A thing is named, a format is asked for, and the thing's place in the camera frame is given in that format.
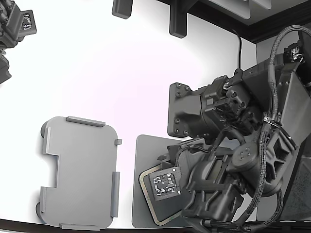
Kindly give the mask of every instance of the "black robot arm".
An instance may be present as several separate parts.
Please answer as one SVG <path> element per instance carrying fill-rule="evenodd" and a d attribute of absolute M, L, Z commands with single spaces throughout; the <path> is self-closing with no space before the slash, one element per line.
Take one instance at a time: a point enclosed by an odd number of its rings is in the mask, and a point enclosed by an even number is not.
<path fill-rule="evenodd" d="M 276 55 L 280 40 L 295 30 L 311 35 L 300 26 L 286 28 L 270 59 L 237 69 L 232 78 L 219 77 L 195 91 L 181 83 L 170 86 L 168 134 L 193 139 L 168 147 L 162 169 L 180 169 L 179 188 L 190 193 L 181 216 L 201 232 L 253 232 L 280 216 L 284 173 L 311 134 L 311 51 L 298 42 Z M 240 145 L 220 150 L 225 137 Z M 190 158 L 193 166 L 186 162 Z M 253 198 L 250 205 L 231 222 L 246 193 Z M 259 199 L 274 194 L 275 214 L 263 224 L 245 226 Z"/>
<path fill-rule="evenodd" d="M 21 11 L 14 1 L 0 0 L 0 84 L 11 78 L 4 50 L 31 34 L 36 34 L 33 11 Z"/>

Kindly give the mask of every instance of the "wire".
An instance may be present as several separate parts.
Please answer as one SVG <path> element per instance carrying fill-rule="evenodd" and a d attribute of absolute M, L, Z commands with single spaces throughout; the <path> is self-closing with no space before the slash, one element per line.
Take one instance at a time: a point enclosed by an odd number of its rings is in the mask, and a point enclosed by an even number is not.
<path fill-rule="evenodd" d="M 238 68 L 241 69 L 242 38 L 240 37 L 240 35 L 237 33 L 236 30 L 234 30 L 234 29 L 231 29 L 231 30 L 239 38 L 239 65 L 238 65 Z"/>
<path fill-rule="evenodd" d="M 311 37 L 311 30 L 299 26 L 299 25 L 293 25 L 285 28 L 283 31 L 280 32 L 280 34 L 276 37 L 271 53 L 270 53 L 270 62 L 269 62 L 269 68 L 268 68 L 268 82 L 271 89 L 272 94 L 272 115 L 270 116 L 272 120 L 276 120 L 277 117 L 277 111 L 278 111 L 278 102 L 277 102 L 277 89 L 276 89 L 276 71 L 275 71 L 275 65 L 274 61 L 276 58 L 277 49 L 282 41 L 282 39 L 290 32 L 294 31 L 302 31 L 309 35 Z"/>

